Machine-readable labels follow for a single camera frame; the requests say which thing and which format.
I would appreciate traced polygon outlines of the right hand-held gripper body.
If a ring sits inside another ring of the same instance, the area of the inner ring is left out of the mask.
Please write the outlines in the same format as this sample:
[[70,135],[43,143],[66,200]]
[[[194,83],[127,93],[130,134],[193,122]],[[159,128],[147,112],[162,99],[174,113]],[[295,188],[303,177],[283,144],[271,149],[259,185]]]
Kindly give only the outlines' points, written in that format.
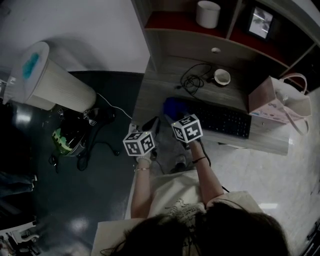
[[173,121],[171,128],[175,139],[182,144],[185,150],[190,149],[188,146],[190,142],[199,140],[203,136],[200,120],[195,114]]

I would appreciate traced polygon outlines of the person's left hand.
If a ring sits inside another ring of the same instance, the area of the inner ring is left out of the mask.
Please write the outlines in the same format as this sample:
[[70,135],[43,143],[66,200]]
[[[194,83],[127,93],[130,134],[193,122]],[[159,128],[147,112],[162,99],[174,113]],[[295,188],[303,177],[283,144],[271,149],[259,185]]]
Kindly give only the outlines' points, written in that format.
[[148,164],[150,165],[152,163],[151,152],[148,152],[147,154],[142,155],[142,156],[137,156],[135,158],[135,160],[136,160],[137,163],[139,163],[141,161],[145,161],[145,162],[148,162]]

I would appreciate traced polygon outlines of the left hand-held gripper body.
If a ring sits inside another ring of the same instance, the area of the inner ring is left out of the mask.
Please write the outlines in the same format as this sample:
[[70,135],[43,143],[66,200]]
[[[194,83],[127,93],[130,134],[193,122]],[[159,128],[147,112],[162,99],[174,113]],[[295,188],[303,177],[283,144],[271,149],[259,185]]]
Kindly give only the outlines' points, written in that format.
[[130,124],[123,139],[124,148],[130,157],[144,156],[158,148],[155,138],[155,126],[151,131],[142,131],[135,124]]

